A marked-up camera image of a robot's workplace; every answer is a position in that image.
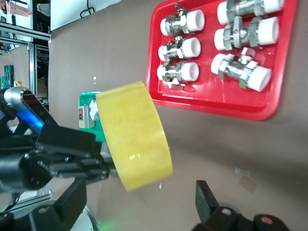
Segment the red tray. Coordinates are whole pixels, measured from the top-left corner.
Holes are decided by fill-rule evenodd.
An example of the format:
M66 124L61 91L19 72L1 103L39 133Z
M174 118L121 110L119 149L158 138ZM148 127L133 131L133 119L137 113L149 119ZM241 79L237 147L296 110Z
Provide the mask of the red tray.
M255 61L261 66L272 69L272 77L262 92L242 89L238 81L221 80L211 72L211 63L218 53L236 54L241 50L218 51L214 44L214 33L223 28L217 18L218 4L224 0L179 0L189 11L202 10L205 14L205 27L202 31L189 34L201 43L201 54L192 60L198 64L200 75L197 81L186 84L185 90L173 90L159 80L156 74L159 65L163 64L158 57L158 48L173 37L164 36L160 31L160 22L170 14L176 14L176 0L168 0L159 4L152 15L149 59L147 68L147 89L155 104L182 109L226 115L250 120L264 120L277 109L285 62L292 32L297 0L285 0L284 9L266 17L277 16L280 25L280 35L277 44L259 46Z

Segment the yellow object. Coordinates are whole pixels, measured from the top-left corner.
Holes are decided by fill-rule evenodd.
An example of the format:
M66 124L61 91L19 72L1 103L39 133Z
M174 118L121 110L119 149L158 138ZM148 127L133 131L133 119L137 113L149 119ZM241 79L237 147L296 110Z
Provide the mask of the yellow object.
M21 82L14 81L14 87L21 87Z
M142 82L96 94L107 144L127 191L172 174L169 146Z

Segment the person's arm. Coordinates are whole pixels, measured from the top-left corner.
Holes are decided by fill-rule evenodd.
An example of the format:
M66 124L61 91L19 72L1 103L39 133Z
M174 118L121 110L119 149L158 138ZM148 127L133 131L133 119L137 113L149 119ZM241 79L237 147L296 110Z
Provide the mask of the person's arm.
M5 13L4 11L5 4L6 4L5 0L0 0L0 9L3 13Z

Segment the white cap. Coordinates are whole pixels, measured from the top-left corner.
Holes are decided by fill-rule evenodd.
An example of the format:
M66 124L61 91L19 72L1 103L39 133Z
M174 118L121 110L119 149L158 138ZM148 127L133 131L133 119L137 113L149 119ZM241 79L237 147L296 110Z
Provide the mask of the white cap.
M199 67L196 63L183 63L181 67L182 79L185 81L196 81L199 77Z
M284 0L264 0L264 11L273 13L281 11L284 6Z
M163 80L163 77L166 74L166 68L163 67L163 65L160 65L157 69L157 77L160 79L160 80Z
M201 44L197 38L185 39L182 48L186 58L198 57L201 53Z
M166 31L166 19L165 18L160 22L160 30L164 36L168 36L168 33Z
M158 49L158 56L159 56L159 58L160 58L161 61L165 62L166 59L165 59L165 57L164 57L164 55L163 55L163 47L164 47L164 46L160 46L160 47L159 47L159 49Z
M218 69L219 69L219 66L222 62L222 60L225 58L226 56L224 54L217 54L215 56L215 58L213 59L212 61L212 64L211 64L211 71L213 74L216 74L218 75Z
M188 12L186 15L186 26L189 31L203 30L205 25L205 17L201 10Z
M279 36L279 23L277 17L260 21L258 26L258 40L260 45L275 44Z
M225 31L225 29L219 29L215 32L215 35L214 35L215 47L219 51L225 51L226 50L225 44L223 43L223 33L224 33L224 31Z
M218 17L220 24L226 25L229 23L228 16L227 16L227 2L226 1L218 5L217 17Z
M251 73L247 82L250 89L262 92L270 81L271 70L262 66L257 66Z

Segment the white round object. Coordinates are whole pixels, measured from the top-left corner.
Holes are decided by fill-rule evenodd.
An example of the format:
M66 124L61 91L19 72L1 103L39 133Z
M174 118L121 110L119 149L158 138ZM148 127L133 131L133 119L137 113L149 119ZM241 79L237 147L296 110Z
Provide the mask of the white round object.
M260 45L275 44L279 36L279 22L277 17L260 21L258 26L258 40Z
M185 39L182 48L186 58L198 57L201 53L201 44L197 38Z
M199 67L196 63L183 63L181 67L182 79L185 81L196 81L199 77Z
M218 75L218 69L222 60L226 57L224 54L217 54L211 64L211 72Z
M227 16L227 2L226 1L218 5L217 17L218 17L218 21L220 22L220 24L226 25L229 23L228 16Z
M165 62L166 59L165 59L165 57L164 57L164 55L163 55L163 47L164 47L164 46L160 46L160 47L159 47L159 49L158 49L158 56L159 56L159 58L160 58L161 61Z
M160 65L157 69L157 77L160 80L163 80L163 76L166 74L166 68L163 65Z
M214 35L215 47L219 51L225 51L226 50L225 44L223 43L223 33L224 33L224 31L225 31L225 29L219 29L215 32L215 35Z
M186 26L189 31L203 30L205 25L205 17L201 10L188 12L186 15Z
M165 18L160 22L160 30L164 36L168 36L168 33L166 31L166 19Z
M284 0L264 0L264 11L273 13L281 11L284 6Z
M262 92L270 81L271 70L262 66L257 66L251 73L247 82L250 89Z

